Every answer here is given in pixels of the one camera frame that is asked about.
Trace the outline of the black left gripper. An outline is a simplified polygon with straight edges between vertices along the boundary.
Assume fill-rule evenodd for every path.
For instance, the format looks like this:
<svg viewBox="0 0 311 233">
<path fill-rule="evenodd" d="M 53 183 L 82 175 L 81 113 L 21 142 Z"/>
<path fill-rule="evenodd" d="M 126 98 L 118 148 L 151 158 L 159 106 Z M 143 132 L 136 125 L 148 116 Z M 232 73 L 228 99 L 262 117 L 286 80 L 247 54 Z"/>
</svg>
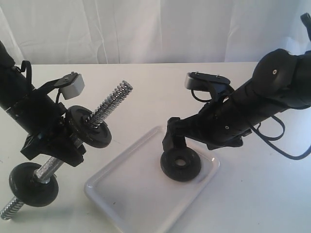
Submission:
<svg viewBox="0 0 311 233">
<path fill-rule="evenodd" d="M 20 101 L 20 125 L 28 133 L 21 153 L 32 160 L 40 154 L 76 167 L 84 161 L 84 146 L 76 148 L 68 137 L 62 115 L 66 108 L 46 93 L 33 89 Z"/>
</svg>

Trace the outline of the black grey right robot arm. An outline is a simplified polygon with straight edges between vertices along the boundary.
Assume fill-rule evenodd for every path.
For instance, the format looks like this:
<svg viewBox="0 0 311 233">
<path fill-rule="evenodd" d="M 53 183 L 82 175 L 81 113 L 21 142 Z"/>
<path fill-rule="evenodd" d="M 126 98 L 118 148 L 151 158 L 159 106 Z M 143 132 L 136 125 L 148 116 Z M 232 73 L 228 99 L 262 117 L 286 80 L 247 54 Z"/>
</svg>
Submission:
<svg viewBox="0 0 311 233">
<path fill-rule="evenodd" d="M 208 92 L 211 98 L 197 114 L 168 120 L 163 149 L 184 148 L 187 138 L 210 150 L 240 147 L 242 139 L 264 120 L 288 109 L 310 107 L 311 53 L 293 55 L 276 49 L 258 62 L 252 77 L 237 89 L 226 77 L 199 72 L 188 73 L 185 86 L 191 92 Z"/>
</svg>

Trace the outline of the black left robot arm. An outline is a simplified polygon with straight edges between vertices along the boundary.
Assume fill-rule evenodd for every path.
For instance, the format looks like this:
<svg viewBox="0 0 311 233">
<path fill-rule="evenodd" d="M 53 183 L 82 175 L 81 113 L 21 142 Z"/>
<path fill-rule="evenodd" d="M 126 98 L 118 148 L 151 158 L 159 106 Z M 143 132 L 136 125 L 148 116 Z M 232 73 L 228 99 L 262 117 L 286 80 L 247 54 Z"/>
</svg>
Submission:
<svg viewBox="0 0 311 233">
<path fill-rule="evenodd" d="M 65 124 L 63 103 L 54 102 L 48 93 L 54 81 L 36 89 L 32 85 L 30 62 L 15 65 L 5 46 L 0 46 L 0 106 L 26 132 L 20 152 L 32 160 L 40 154 L 55 157 L 70 166 L 83 162 L 85 147 L 77 148 Z"/>
</svg>

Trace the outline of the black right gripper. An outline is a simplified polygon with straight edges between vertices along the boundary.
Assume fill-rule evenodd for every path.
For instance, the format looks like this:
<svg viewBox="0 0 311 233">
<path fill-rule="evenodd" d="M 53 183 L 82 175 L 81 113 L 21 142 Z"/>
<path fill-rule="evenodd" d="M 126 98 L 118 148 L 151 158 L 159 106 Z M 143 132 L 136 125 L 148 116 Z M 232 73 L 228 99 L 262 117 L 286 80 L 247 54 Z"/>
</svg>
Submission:
<svg viewBox="0 0 311 233">
<path fill-rule="evenodd" d="M 163 151 L 185 149 L 185 137 L 206 144 L 210 150 L 241 147 L 242 138 L 251 131 L 251 108 L 249 101 L 227 100 L 205 106 L 185 119 L 171 117 L 162 140 Z"/>
</svg>

